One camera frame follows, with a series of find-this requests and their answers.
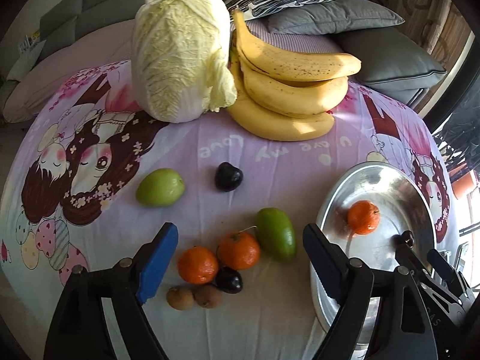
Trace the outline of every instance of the pink tablecloth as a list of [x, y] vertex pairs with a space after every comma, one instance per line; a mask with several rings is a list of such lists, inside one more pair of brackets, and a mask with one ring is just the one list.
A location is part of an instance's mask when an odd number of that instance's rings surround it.
[[[302, 247], [291, 264], [263, 256], [244, 272], [243, 292], [226, 295], [218, 309], [178, 312], [166, 304], [165, 292], [182, 283], [180, 253], [193, 245], [215, 250], [220, 237], [251, 226], [263, 207], [284, 210], [301, 245], [303, 227], [315, 221], [338, 177], [369, 160], [389, 162], [415, 181], [429, 202], [439, 248], [455, 250], [452, 188], [418, 116], [354, 83], [333, 115], [333, 129], [306, 142], [255, 137], [225, 111], [168, 125], [133, 101], [129, 61], [83, 71], [40, 113], [11, 168], [0, 208], [1, 267], [47, 329], [73, 266], [111, 267], [171, 221], [179, 230], [178, 250], [145, 312], [172, 359], [310, 359], [323, 333]], [[213, 182], [224, 161], [245, 175], [230, 193], [218, 192]], [[186, 192], [170, 207], [142, 207], [135, 189], [161, 167], [176, 169]], [[106, 315], [111, 320], [111, 310]]]

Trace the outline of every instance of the brown patterned curtain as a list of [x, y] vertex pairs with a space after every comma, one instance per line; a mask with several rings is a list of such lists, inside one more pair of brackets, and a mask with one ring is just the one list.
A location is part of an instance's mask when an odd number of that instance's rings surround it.
[[[450, 71], [465, 47], [470, 27], [451, 0], [372, 0], [405, 19], [397, 26]], [[432, 87], [417, 105], [419, 112], [441, 82]]]

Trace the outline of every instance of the green fruit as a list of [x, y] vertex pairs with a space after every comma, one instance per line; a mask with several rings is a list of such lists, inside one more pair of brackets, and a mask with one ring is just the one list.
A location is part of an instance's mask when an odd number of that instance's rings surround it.
[[143, 179], [135, 197], [147, 206], [165, 207], [174, 204], [185, 190], [182, 177], [173, 169], [161, 168]]
[[257, 213], [255, 225], [258, 243], [267, 254], [281, 262], [295, 257], [295, 231], [287, 214], [278, 208], [263, 208]]

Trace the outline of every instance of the tangerine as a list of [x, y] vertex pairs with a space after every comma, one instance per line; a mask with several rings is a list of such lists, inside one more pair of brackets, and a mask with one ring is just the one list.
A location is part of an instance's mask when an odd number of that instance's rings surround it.
[[350, 207], [347, 222], [354, 233], [370, 234], [380, 222], [380, 211], [372, 202], [359, 200]]
[[211, 250], [194, 246], [178, 259], [177, 268], [180, 277], [187, 283], [205, 284], [215, 278], [218, 260]]
[[218, 258], [226, 266], [235, 269], [253, 267], [260, 259], [260, 245], [256, 238], [240, 231], [225, 236], [218, 245]]

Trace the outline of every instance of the metal tray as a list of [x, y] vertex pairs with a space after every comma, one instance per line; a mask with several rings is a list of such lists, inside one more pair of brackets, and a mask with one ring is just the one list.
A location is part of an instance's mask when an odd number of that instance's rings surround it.
[[[370, 200], [380, 210], [380, 223], [369, 235], [353, 235], [347, 225], [347, 211], [358, 200]], [[317, 216], [317, 225], [330, 242], [341, 247], [347, 257], [359, 257], [370, 268], [393, 271], [398, 266], [392, 236], [410, 230], [413, 251], [431, 270], [427, 252], [436, 247], [430, 209], [417, 186], [402, 171], [383, 162], [360, 163], [349, 169], [330, 191]], [[317, 318], [328, 331], [338, 304], [328, 297], [310, 266], [310, 285]], [[370, 300], [356, 350], [368, 346], [375, 324], [379, 298]]]

